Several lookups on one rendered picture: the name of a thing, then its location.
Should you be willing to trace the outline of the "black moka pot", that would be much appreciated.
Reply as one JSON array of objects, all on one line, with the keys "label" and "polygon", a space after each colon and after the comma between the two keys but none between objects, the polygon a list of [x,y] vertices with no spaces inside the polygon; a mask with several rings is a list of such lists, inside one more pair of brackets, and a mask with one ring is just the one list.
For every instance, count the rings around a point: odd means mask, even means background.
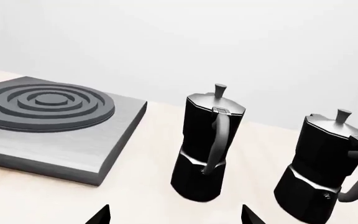
[{"label": "black moka pot", "polygon": [[170,184],[191,201],[209,202],[221,193],[227,152],[246,112],[223,97],[226,88],[217,83],[212,93],[186,98],[183,142]]},{"label": "black moka pot", "polygon": [[336,202],[358,200],[358,181],[341,192],[358,166],[358,129],[346,123],[350,115],[339,109],[336,119],[305,117],[294,158],[273,191],[279,206],[301,222],[325,224]]}]

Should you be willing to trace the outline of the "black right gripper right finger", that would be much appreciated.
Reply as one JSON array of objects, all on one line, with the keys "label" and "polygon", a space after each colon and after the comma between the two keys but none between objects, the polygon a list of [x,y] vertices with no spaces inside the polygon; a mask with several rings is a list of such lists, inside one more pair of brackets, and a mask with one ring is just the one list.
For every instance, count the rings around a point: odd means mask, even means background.
[{"label": "black right gripper right finger", "polygon": [[266,224],[247,205],[242,205],[242,224]]}]

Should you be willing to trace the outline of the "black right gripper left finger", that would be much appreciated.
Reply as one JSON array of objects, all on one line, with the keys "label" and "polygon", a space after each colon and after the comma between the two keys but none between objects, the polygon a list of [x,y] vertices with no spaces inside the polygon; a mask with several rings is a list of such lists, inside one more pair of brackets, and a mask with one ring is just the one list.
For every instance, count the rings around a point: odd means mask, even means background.
[{"label": "black right gripper left finger", "polygon": [[85,224],[110,224],[110,220],[111,220],[111,214],[110,214],[109,205],[105,205]]}]

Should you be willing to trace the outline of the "grey single-burner stove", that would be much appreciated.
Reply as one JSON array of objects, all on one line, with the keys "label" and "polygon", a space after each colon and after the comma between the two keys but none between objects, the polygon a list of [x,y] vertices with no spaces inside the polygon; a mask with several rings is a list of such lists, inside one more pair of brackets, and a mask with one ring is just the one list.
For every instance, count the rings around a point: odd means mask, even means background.
[{"label": "grey single-burner stove", "polygon": [[0,82],[0,167],[99,186],[146,109],[79,85]]}]

